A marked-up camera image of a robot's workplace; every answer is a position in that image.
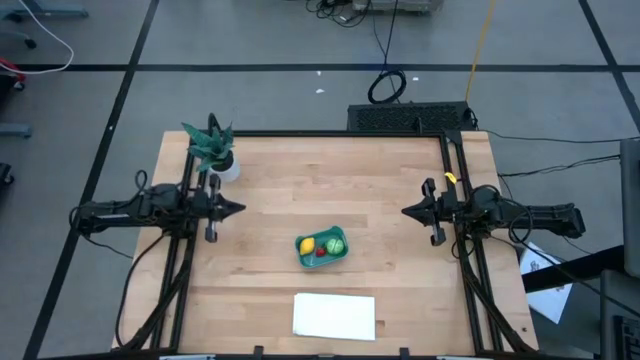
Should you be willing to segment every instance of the yellow clip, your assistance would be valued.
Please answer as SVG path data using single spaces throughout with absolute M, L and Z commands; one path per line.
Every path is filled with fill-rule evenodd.
M 448 173 L 448 172 L 444 173 L 444 176 L 446 176 L 449 179 L 449 181 L 451 181 L 452 184 L 455 184 L 458 182 L 458 179 L 456 179 L 456 176 L 453 175 L 452 173 Z

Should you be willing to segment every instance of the yellow lemon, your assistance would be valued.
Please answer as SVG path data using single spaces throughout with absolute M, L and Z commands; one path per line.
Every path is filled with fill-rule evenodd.
M 313 238 L 306 238 L 300 243 L 300 255 L 307 255 L 313 252 L 315 241 Z

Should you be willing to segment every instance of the green basket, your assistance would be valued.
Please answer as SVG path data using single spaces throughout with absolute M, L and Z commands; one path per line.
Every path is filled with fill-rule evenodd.
M 307 255 L 300 255 L 300 243 L 302 242 L 302 240 L 308 237 L 312 237 L 314 239 L 315 247 L 313 249 L 313 252 Z M 316 249 L 318 247 L 324 246 L 324 244 L 330 239 L 340 239 L 342 240 L 342 242 L 344 242 L 344 249 L 342 250 L 342 252 L 338 255 L 326 254 L 325 256 L 317 257 Z M 300 265 L 306 268 L 314 268 L 322 265 L 327 265 L 347 256 L 347 253 L 349 252 L 349 244 L 347 243 L 347 237 L 344 236 L 344 231 L 342 231 L 342 229 L 340 229 L 338 226 L 333 226 L 331 229 L 321 231 L 319 233 L 306 236 L 298 236 L 296 238 L 296 252 L 298 253 L 298 260 L 300 260 Z

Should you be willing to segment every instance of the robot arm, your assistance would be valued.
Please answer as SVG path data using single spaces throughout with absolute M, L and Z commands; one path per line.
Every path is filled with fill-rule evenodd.
M 489 237 L 491 231 L 498 228 L 548 230 L 573 239 L 585 232 L 582 215 L 574 204 L 521 206 L 502 198 L 498 189 L 490 185 L 475 188 L 466 202 L 458 202 L 449 192 L 443 192 L 436 199 L 435 190 L 435 181 L 427 179 L 422 185 L 424 199 L 402 209 L 403 214 L 433 227 L 431 243 L 434 246 L 446 240 L 440 221 L 463 224 L 469 234 L 481 238 Z
M 193 196 L 183 197 L 178 185 L 159 184 L 141 190 L 128 201 L 88 202 L 78 208 L 77 230 L 83 235 L 102 232 L 112 227 L 157 226 L 163 232 L 188 236 L 190 220 L 209 219 L 205 238 L 216 242 L 215 222 L 240 212 L 245 205 L 226 200 L 220 194 L 220 179 L 209 178 L 211 194 L 198 188 Z

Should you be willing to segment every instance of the white cable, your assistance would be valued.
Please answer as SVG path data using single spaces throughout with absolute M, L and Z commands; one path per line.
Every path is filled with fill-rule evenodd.
M 67 61 L 67 63 L 60 68 L 57 69 L 49 69 L 49 70 L 42 70 L 42 71 L 20 71 L 20 70 L 15 70 L 15 69 L 11 69 L 6 67 L 4 64 L 0 63 L 0 67 L 2 67 L 3 69 L 10 71 L 12 73 L 16 73 L 16 74 L 23 74 L 23 75 L 40 75 L 40 74 L 46 74 L 46 73 L 52 73 L 52 72 L 58 72 L 58 71 L 62 71 L 65 70 L 66 68 L 69 67 L 69 65 L 71 65 L 71 62 L 73 61 L 73 56 L 75 55 L 75 53 L 73 52 L 73 49 L 71 48 L 71 46 L 69 46 L 66 42 L 62 41 L 59 37 L 57 37 L 54 33 L 52 33 L 51 31 L 49 31 L 49 29 L 47 29 L 46 27 L 44 27 L 44 25 L 42 25 L 40 23 L 40 21 L 38 21 L 38 19 L 36 18 L 35 15 L 33 15 L 33 13 L 31 12 L 31 9 L 29 9 L 29 7 L 27 6 L 27 4 L 25 4 L 22 0 L 18 0 L 20 2 L 20 4 L 22 4 L 22 6 L 25 8 L 25 10 L 27 10 L 27 12 L 29 13 L 29 15 L 31 15 L 31 17 L 33 18 L 33 21 L 36 22 L 36 24 L 38 24 L 38 26 L 40 26 L 40 28 L 42 30 L 44 30 L 47 34 L 51 35 L 52 38 L 56 39 L 60 44 L 64 45 L 67 49 L 69 49 L 69 60 Z

